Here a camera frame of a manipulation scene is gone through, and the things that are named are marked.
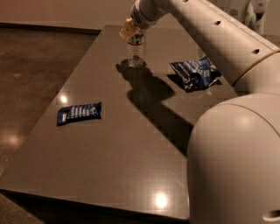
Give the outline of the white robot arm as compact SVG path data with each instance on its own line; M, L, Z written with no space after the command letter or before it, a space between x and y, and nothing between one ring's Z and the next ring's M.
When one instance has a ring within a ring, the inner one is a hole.
M191 224L280 224L280 52L208 0L136 0L122 38L172 14L238 97L196 122L187 150Z

